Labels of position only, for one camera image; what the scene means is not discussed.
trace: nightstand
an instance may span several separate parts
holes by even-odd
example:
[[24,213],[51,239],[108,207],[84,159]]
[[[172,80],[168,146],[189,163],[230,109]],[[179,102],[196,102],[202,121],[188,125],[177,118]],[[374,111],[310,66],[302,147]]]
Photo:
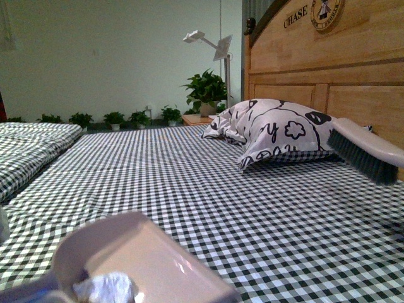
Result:
[[182,115],[185,126],[210,124],[213,120],[209,117],[201,117],[201,115]]

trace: pillowcase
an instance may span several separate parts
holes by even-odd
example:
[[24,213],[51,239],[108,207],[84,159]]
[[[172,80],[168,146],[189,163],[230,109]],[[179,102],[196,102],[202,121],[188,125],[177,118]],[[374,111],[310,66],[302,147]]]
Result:
[[302,162],[333,154],[327,145],[334,118],[306,106],[274,99],[243,101],[222,112],[202,138],[225,138],[244,147],[244,170],[267,159]]

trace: cable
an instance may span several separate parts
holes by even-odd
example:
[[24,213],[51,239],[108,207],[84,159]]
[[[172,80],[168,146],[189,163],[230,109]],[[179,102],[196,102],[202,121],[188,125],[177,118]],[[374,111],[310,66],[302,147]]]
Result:
[[[219,1],[219,40],[222,39],[222,0]],[[220,77],[222,78],[222,60],[220,60]]]

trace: brush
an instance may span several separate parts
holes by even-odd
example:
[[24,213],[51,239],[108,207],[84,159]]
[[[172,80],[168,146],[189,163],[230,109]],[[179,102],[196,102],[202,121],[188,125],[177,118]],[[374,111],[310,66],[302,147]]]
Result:
[[404,167],[404,150],[347,118],[335,119],[333,127],[327,144],[337,155],[376,184],[397,181],[398,168]]

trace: dustpan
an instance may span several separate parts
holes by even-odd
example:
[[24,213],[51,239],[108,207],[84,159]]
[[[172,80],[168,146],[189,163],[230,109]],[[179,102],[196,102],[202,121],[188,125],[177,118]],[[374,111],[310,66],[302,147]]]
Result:
[[77,302],[72,286],[87,277],[126,273],[136,303],[231,303],[239,294],[141,213],[91,223],[58,245],[51,270],[37,281],[0,293],[0,302]]

